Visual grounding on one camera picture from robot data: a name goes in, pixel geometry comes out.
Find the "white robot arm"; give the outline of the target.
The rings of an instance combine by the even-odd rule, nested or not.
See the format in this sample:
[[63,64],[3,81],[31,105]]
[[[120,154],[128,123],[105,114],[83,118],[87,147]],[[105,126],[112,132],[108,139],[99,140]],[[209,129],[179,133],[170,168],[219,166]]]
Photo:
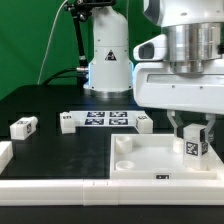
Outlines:
[[224,115],[224,0],[143,0],[150,31],[133,49],[138,106]]

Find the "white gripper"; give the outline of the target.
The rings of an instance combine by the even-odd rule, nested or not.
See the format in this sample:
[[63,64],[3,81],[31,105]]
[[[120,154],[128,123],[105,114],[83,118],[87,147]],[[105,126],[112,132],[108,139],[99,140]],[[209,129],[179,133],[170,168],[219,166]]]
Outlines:
[[214,140],[216,115],[224,115],[224,61],[208,61],[200,74],[173,74],[165,62],[139,63],[134,69],[134,99],[141,107],[166,109],[176,137],[183,137],[180,111],[205,116],[205,140]]

